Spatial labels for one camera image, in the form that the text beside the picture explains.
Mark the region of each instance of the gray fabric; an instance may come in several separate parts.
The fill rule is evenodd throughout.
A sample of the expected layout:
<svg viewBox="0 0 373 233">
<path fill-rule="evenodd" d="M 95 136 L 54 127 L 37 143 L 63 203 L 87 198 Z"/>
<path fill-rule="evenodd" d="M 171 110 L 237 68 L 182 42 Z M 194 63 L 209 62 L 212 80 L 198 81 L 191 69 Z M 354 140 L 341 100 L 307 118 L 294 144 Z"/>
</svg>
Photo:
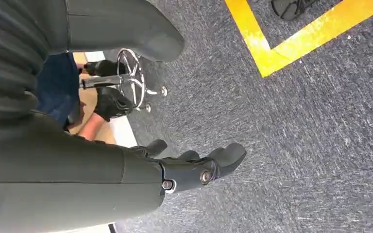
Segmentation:
<svg viewBox="0 0 373 233">
<path fill-rule="evenodd" d="M 237 141 L 248 155 L 234 174 L 167 195 L 156 212 L 118 222 L 119 232 L 373 231 L 373 17 L 262 79 L 223 1 L 152 2 L 186 49 L 145 65 L 169 95 L 129 116 L 138 142 L 161 138 L 165 156 L 205 156 Z M 274 46 L 337 2 L 319 1 L 294 22 L 278 20 L 268 0 L 251 6 Z"/>
</svg>

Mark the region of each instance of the metal bolt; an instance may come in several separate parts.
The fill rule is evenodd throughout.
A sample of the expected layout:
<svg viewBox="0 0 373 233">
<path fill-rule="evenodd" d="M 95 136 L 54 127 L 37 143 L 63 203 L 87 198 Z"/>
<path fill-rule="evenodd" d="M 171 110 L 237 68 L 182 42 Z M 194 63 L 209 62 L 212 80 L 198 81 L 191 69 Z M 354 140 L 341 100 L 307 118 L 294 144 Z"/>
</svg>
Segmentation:
<svg viewBox="0 0 373 233">
<path fill-rule="evenodd" d="M 172 181 L 164 181 L 162 182 L 162 188 L 165 190 L 171 190 L 173 187 Z"/>
<path fill-rule="evenodd" d="M 168 95 L 168 89 L 165 86 L 161 87 L 161 94 L 163 97 Z"/>
<path fill-rule="evenodd" d="M 151 105 L 147 103 L 147 104 L 145 105 L 145 110 L 147 110 L 147 112 L 150 113 L 151 110 L 152 110 Z"/>
<path fill-rule="evenodd" d="M 201 182 L 202 184 L 208 184 L 209 183 L 209 180 L 211 179 L 211 174 L 209 173 L 209 171 L 203 171 L 201 173 Z"/>
</svg>

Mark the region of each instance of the person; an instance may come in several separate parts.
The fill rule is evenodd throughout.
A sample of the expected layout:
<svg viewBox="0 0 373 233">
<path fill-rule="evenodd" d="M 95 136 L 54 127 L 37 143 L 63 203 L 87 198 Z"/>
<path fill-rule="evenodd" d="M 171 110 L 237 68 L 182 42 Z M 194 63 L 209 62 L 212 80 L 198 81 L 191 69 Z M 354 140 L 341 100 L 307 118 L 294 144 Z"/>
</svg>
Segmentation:
<svg viewBox="0 0 373 233">
<path fill-rule="evenodd" d="M 76 64 L 72 52 L 51 55 L 36 78 L 35 95 L 39 101 L 36 109 L 51 116 L 68 131 L 80 125 L 84 118 L 85 103 L 80 102 L 78 93 L 79 75 L 109 76 L 118 74 L 117 71 L 118 64 L 109 60 Z M 121 74 L 126 72 L 122 63 L 119 71 Z M 112 87 L 99 87 L 97 93 L 95 110 L 78 132 L 78 136 L 90 141 L 95 139 L 104 123 L 111 118 L 126 116 L 133 110 L 132 103 Z"/>
<path fill-rule="evenodd" d="M 131 15 L 136 18 L 128 21 Z M 65 133 L 36 110 L 36 76 L 50 55 L 123 47 L 169 62 L 184 44 L 146 0 L 0 0 L 0 233 L 64 231 L 139 216 L 166 195 L 237 169 L 246 156 L 238 143 L 203 158 L 187 151 L 157 159 Z"/>
</svg>

